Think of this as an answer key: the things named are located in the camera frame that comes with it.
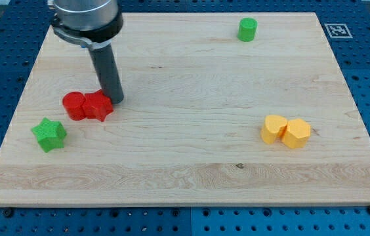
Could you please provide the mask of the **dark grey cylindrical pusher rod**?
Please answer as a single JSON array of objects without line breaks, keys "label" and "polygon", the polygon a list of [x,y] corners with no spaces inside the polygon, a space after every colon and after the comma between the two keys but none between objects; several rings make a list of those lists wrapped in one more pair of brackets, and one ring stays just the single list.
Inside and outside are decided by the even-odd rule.
[{"label": "dark grey cylindrical pusher rod", "polygon": [[103,94],[111,100],[112,104],[119,104],[124,99],[124,93],[112,46],[90,48],[89,54]]}]

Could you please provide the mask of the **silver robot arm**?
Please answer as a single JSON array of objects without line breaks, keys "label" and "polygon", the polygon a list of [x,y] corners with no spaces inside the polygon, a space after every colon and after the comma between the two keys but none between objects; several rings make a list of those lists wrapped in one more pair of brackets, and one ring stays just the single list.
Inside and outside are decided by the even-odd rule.
[{"label": "silver robot arm", "polygon": [[52,0],[53,32],[62,40],[89,50],[102,92],[113,104],[124,93],[112,50],[112,39],[123,27],[117,0]]}]

